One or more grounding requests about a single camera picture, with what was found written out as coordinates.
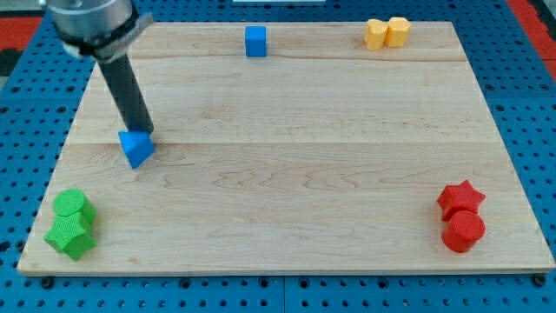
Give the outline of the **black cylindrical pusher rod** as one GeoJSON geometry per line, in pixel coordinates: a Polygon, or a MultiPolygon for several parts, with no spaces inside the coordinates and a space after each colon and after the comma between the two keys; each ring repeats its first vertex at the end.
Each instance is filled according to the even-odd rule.
{"type": "Polygon", "coordinates": [[[99,68],[127,130],[151,134],[154,124],[128,56],[99,63],[99,68]]]}

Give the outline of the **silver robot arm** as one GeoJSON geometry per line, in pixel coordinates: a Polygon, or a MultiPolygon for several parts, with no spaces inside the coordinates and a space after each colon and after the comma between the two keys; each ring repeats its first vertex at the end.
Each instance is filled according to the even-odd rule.
{"type": "Polygon", "coordinates": [[[154,22],[131,0],[40,0],[51,15],[63,48],[89,57],[100,71],[129,131],[151,133],[154,125],[130,64],[130,45],[154,22]]]}

